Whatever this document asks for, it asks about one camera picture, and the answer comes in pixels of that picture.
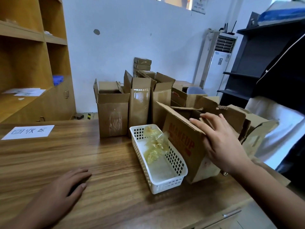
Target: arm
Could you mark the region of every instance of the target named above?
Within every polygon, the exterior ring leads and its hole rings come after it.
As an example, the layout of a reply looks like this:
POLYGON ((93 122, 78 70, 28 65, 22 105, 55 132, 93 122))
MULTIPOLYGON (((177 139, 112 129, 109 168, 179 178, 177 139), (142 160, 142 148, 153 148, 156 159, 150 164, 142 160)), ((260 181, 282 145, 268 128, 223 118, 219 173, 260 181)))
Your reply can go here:
POLYGON ((69 171, 40 190, 32 201, 1 229, 42 229, 61 220, 76 204, 87 184, 71 188, 91 176, 88 169, 69 171))
POLYGON ((205 113, 200 116, 208 119, 214 127, 190 119, 206 133, 203 143, 211 161, 229 173, 278 228, 303 228, 305 202, 248 158, 223 115, 205 113))

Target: drawer handle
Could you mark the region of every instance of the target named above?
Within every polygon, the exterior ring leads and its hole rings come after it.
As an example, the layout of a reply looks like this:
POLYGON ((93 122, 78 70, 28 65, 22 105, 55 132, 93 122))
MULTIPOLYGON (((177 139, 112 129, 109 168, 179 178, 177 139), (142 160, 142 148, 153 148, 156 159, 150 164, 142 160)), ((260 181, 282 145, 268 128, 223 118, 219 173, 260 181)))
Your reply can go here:
POLYGON ((228 214, 223 214, 223 217, 227 218, 227 217, 230 217, 230 216, 232 216, 232 215, 235 215, 235 214, 237 214, 237 213, 239 213, 239 212, 241 212, 241 211, 242 211, 241 209, 237 209, 237 210, 234 210, 234 211, 229 212, 228 214))
POLYGON ((69 98, 69 91, 66 90, 64 93, 65 93, 65 99, 68 99, 69 98))

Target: wooden bookcase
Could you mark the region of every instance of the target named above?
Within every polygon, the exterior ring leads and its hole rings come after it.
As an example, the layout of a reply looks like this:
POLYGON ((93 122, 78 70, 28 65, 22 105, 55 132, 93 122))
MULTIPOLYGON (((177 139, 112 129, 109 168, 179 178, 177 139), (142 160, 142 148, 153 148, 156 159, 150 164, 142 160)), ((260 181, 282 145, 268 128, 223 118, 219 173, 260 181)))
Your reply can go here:
POLYGON ((0 123, 69 120, 75 112, 62 0, 0 0, 0 123), (54 86, 57 74, 64 81, 54 86), (2 94, 11 88, 46 91, 19 100, 2 94))

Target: background desk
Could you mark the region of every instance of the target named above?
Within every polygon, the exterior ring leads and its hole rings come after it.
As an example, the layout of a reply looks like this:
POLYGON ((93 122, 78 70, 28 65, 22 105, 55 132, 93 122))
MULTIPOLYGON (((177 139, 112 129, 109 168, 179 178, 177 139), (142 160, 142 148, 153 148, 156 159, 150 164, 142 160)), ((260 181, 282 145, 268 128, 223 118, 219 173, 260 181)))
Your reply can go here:
MULTIPOLYGON (((224 229, 252 201, 232 177, 221 174, 153 195, 129 138, 100 139, 98 120, 27 125, 52 124, 48 137, 0 140, 0 225, 17 215, 39 189, 77 167, 88 167, 92 177, 55 228, 224 229)), ((15 126, 20 125, 0 125, 0 138, 15 126)), ((262 166, 288 185, 282 175, 262 166)))

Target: crumpled plastic bag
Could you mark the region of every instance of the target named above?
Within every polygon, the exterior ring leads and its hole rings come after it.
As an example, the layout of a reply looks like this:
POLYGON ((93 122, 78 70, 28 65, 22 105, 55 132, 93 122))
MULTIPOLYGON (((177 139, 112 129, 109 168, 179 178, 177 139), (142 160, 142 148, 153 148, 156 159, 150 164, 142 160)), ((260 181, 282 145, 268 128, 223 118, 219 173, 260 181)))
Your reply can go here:
POLYGON ((152 129, 151 126, 146 126, 143 136, 148 138, 146 143, 148 149, 144 153, 144 158, 148 165, 169 152, 169 134, 167 132, 163 133, 159 129, 152 129))

